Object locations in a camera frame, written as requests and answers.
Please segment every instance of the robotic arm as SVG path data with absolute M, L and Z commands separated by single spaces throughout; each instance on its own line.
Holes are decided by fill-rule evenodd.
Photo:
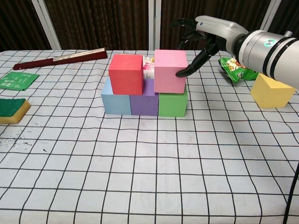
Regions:
M 178 49 L 200 38 L 205 39 L 206 45 L 187 68 L 176 73 L 177 77 L 191 75 L 223 50 L 235 56 L 240 64 L 299 89 L 298 39 L 263 30 L 248 32 L 235 22 L 210 16 L 198 16 L 194 21 L 178 19 L 172 23 L 173 27 L 178 25 L 192 29 L 183 37 Z

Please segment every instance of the purple cube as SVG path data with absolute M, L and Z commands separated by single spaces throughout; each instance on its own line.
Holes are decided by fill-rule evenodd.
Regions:
M 141 96 L 130 96 L 132 115 L 158 116 L 159 94 L 154 92 L 154 80 L 144 79 Z

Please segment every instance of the black cable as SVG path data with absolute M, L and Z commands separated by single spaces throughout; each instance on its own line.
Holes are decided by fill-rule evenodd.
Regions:
M 292 182 L 292 185 L 291 185 L 289 198 L 288 198 L 288 201 L 286 203 L 285 216 L 284 216 L 283 224 L 286 224 L 287 221 L 288 221 L 290 206 L 291 206 L 292 197 L 293 197 L 293 193 L 294 193 L 294 189 L 295 189 L 295 186 L 296 186 L 298 176 L 299 176 L 299 162 L 298 162 L 297 169 L 296 169 L 296 172 L 295 172 L 295 176 L 294 176 L 294 179 L 293 179 L 293 182 Z

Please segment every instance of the green cube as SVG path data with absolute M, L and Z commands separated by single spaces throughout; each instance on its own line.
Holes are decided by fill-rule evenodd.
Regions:
M 160 117 L 183 117 L 187 107 L 187 89 L 184 93 L 160 93 L 159 116 Z

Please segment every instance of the sponge scrubber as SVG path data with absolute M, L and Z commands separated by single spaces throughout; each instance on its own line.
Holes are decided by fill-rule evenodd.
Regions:
M 0 124 L 15 124 L 29 110 L 26 99 L 0 99 Z

